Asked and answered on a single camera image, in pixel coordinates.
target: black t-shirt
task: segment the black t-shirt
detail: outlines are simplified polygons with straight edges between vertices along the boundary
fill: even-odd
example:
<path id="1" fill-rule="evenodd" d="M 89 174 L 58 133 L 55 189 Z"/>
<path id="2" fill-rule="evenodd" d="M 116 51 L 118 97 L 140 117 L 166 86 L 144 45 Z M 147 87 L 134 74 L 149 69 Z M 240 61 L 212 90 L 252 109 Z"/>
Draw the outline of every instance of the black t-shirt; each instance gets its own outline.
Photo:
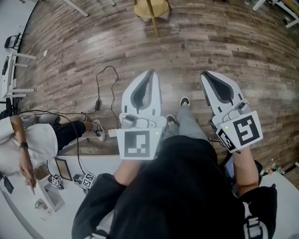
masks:
<path id="1" fill-rule="evenodd" d="M 124 187 L 112 175 L 97 179 L 80 206 L 72 229 L 83 239 L 114 209 L 112 239 L 244 238 L 249 203 L 269 231 L 275 231 L 277 192 L 260 187 L 240 198 L 231 191 L 206 140 L 174 136 L 166 139 L 159 157 Z"/>

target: white shirt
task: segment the white shirt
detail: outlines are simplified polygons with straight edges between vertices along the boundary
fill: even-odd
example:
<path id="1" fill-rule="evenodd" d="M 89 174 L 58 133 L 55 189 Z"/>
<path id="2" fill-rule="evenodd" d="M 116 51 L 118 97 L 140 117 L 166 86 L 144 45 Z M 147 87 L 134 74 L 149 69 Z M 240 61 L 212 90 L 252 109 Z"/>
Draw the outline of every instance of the white shirt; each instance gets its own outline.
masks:
<path id="1" fill-rule="evenodd" d="M 49 124 L 36 124 L 25 129 L 26 142 L 33 168 L 54 158 L 58 145 L 55 132 Z M 20 144 L 10 118 L 0 120 L 0 171 L 6 174 L 19 171 Z"/>

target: picture frame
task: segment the picture frame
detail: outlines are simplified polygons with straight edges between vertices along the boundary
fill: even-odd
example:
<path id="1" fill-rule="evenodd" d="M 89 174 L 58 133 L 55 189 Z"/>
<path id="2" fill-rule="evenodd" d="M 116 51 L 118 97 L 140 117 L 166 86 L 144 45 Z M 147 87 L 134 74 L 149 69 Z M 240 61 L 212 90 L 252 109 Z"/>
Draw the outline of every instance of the picture frame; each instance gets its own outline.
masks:
<path id="1" fill-rule="evenodd" d="M 69 167 L 67 166 L 66 160 L 55 158 L 55 161 L 56 161 L 56 165 L 57 165 L 60 176 L 63 179 L 73 181 L 73 178 L 71 177 L 71 173 L 70 173 Z"/>

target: table leg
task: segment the table leg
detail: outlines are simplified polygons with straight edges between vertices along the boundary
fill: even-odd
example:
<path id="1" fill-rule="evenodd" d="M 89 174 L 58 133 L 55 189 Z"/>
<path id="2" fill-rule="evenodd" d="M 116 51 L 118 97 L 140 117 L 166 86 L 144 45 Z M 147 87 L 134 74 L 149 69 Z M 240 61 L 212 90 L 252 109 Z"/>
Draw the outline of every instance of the table leg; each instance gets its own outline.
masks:
<path id="1" fill-rule="evenodd" d="M 28 68 L 28 65 L 25 65 L 25 64 L 14 63 L 14 66 L 21 66 L 21 67 L 26 67 L 26 68 Z"/>
<path id="2" fill-rule="evenodd" d="M 21 54 L 21 53 L 14 53 L 15 56 L 19 56 L 19 57 L 24 57 L 24 58 L 28 58 L 28 59 L 33 59 L 36 60 L 37 57 L 36 56 L 30 56 L 30 55 L 25 55 L 25 54 Z"/>
<path id="3" fill-rule="evenodd" d="M 252 8 L 253 11 L 256 11 L 266 0 L 259 0 L 254 7 Z"/>
<path id="4" fill-rule="evenodd" d="M 17 87 L 17 79 L 13 79 L 13 89 Z"/>
<path id="5" fill-rule="evenodd" d="M 271 4 L 272 4 L 272 6 L 274 6 L 275 5 L 275 3 L 277 3 L 279 0 L 274 0 Z"/>
<path id="6" fill-rule="evenodd" d="M 71 0 L 64 0 L 67 4 L 72 6 L 74 9 L 76 9 L 78 12 L 80 12 L 83 16 L 87 17 L 88 14 L 84 12 L 81 8 L 79 8 L 75 3 L 73 3 Z"/>
<path id="7" fill-rule="evenodd" d="M 289 23 L 288 25 L 286 25 L 285 27 L 286 27 L 286 28 L 290 28 L 290 27 L 294 26 L 294 25 L 297 24 L 297 23 L 299 23 L 299 18 L 296 19 L 296 20 L 294 20 L 294 21 L 292 21 L 292 22 L 290 22 L 290 23 Z"/>
<path id="8" fill-rule="evenodd" d="M 5 98 L 23 98 L 26 97 L 26 94 L 16 94 L 16 95 L 7 95 Z"/>
<path id="9" fill-rule="evenodd" d="M 9 93 L 25 93 L 25 92 L 34 92 L 34 89 L 9 89 Z"/>
<path id="10" fill-rule="evenodd" d="M 114 6 L 116 3 L 113 0 L 109 0 L 110 4 Z"/>

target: plug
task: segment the plug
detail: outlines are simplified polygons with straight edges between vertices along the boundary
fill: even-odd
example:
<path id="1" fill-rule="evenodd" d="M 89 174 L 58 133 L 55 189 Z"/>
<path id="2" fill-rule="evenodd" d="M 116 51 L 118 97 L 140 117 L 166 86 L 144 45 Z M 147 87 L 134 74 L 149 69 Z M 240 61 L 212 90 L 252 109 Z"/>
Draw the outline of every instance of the plug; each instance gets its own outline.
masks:
<path id="1" fill-rule="evenodd" d="M 100 110 L 100 106 L 101 106 L 101 102 L 100 102 L 100 99 L 98 99 L 97 102 L 95 102 L 94 110 L 95 111 L 99 111 Z"/>
<path id="2" fill-rule="evenodd" d="M 109 129 L 109 130 L 108 130 L 108 134 L 109 134 L 109 137 L 110 137 L 110 138 L 112 138 L 112 137 L 117 137 L 116 130 L 117 130 L 117 129 Z"/>

